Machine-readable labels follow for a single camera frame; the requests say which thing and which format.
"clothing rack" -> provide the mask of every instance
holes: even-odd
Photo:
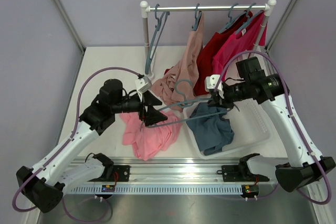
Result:
[[[142,22],[143,22],[143,35],[144,35],[144,47],[145,47],[145,57],[148,57],[149,52],[149,32],[148,32],[148,13],[154,12],[155,10],[157,12],[188,12],[188,11],[208,11],[208,10],[247,10],[250,8],[250,10],[264,10],[264,18],[260,25],[260,30],[258,33],[258,36],[256,38],[256,41],[254,42],[253,50],[255,50],[260,42],[260,39],[263,35],[263,32],[265,30],[268,18],[274,8],[274,6],[277,4],[276,0],[269,0],[267,4],[265,5],[236,5],[232,8],[232,5],[223,5],[223,6],[183,6],[183,7],[151,7],[148,5],[147,1],[141,1],[140,7],[141,7],[141,16],[142,16]]]

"laundry basket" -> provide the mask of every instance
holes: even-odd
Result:
[[[235,132],[232,143],[225,145],[221,152],[204,155],[198,149],[197,142],[192,130],[188,128],[191,142],[196,149],[198,156],[202,159],[211,159],[223,157],[229,153],[241,151],[246,148],[262,144],[273,137],[271,125],[267,119],[267,114],[262,110],[256,101],[249,99],[235,103],[240,111],[236,108],[231,110],[223,117],[230,120],[232,130]],[[189,118],[198,103],[183,109],[184,118]]]

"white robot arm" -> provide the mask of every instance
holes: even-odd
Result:
[[[111,178],[113,161],[101,153],[76,168],[66,169],[87,145],[115,121],[115,114],[138,112],[139,119],[146,126],[167,120],[164,114],[153,107],[162,105],[162,102],[148,91],[150,80],[140,76],[135,86],[136,94],[123,96],[121,81],[107,80],[91,105],[79,117],[76,132],[71,132],[32,168],[22,166],[17,171],[20,191],[42,212],[51,211],[63,195],[84,182]]]
[[[333,158],[323,157],[321,151],[309,137],[296,113],[290,95],[288,98],[293,115],[289,115],[284,90],[288,90],[288,88],[282,86],[278,74],[266,76],[257,57],[239,61],[236,66],[243,82],[231,86],[220,82],[217,92],[213,92],[220,75],[214,74],[206,78],[205,85],[213,98],[212,101],[209,101],[209,106],[232,109],[236,101],[256,100],[272,120],[288,155],[288,163],[286,164],[282,164],[283,160],[276,158],[266,158],[259,154],[248,155],[240,159],[240,172],[247,176],[249,174],[264,175],[270,179],[276,179],[284,190],[291,192],[318,181],[322,177],[313,156],[325,173],[335,168]],[[304,144],[292,116],[295,116],[311,150],[308,150]]]

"magenta shirt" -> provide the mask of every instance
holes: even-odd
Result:
[[[263,18],[264,18],[264,12],[260,13],[257,17],[255,17],[252,20],[251,24],[249,24],[249,26],[246,28],[246,32],[244,35],[242,35],[241,31],[238,34],[233,33],[232,35],[230,35],[228,40],[222,45],[221,49],[213,58],[212,74],[221,74],[224,69],[224,66],[237,53],[253,49],[253,43],[256,41]],[[266,30],[267,25],[260,39],[259,42],[260,46],[265,45]]]

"red shirt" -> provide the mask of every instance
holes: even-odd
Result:
[[[212,60],[215,55],[218,53],[225,41],[233,34],[242,24],[247,20],[246,15],[239,17],[234,24],[223,33],[215,33],[211,40],[206,44],[206,46],[201,50],[197,57],[197,68],[199,78],[194,87],[195,95],[208,94],[205,91],[205,78],[213,74]]]
[[[218,53],[215,55],[212,61],[213,72],[212,74],[221,74],[224,66],[228,61],[237,53],[243,52],[245,50],[252,50],[253,43],[256,41],[256,38],[260,31],[260,25],[263,22],[264,12],[256,16],[251,23],[246,28],[246,32],[242,35],[242,32],[238,34],[233,33],[230,35],[228,40],[224,43]],[[264,46],[266,41],[266,30],[265,27],[264,33],[261,36],[259,45]]]

